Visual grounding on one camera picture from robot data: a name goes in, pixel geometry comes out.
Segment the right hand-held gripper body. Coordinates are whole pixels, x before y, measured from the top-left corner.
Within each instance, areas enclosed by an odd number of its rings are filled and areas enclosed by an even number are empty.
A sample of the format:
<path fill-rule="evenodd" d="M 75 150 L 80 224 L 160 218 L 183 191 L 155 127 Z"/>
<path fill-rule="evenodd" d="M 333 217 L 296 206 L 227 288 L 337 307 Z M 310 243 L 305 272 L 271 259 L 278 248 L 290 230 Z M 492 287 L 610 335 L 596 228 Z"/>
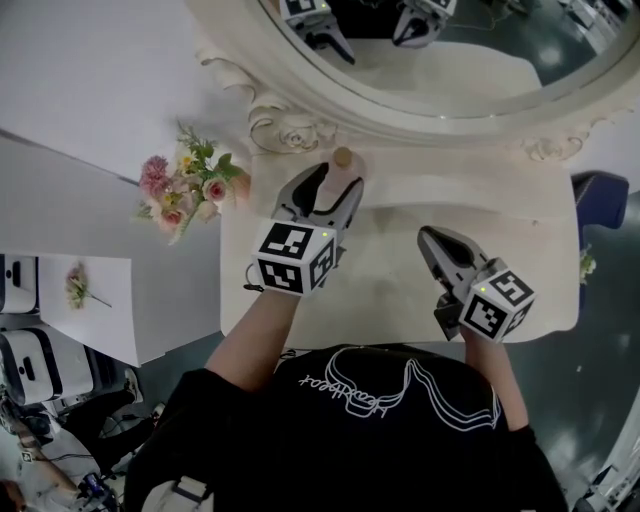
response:
<path fill-rule="evenodd" d="M 499 343 L 522 324 L 535 301 L 534 290 L 500 258 L 465 275 L 443 275 L 439 281 L 446 292 L 434 316 L 447 339 L 464 326 Z"/>

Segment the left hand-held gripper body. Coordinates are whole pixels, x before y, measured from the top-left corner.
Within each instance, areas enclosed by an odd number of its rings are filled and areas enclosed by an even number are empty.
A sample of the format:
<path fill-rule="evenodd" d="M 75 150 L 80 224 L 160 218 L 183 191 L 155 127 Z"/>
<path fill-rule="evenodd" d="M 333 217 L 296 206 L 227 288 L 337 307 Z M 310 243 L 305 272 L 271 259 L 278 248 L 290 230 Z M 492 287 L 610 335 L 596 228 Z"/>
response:
<path fill-rule="evenodd" d="M 252 264 L 259 284 L 269 290 L 305 297 L 324 286 L 343 253 L 346 208 L 313 210 L 281 203 L 258 226 Z"/>

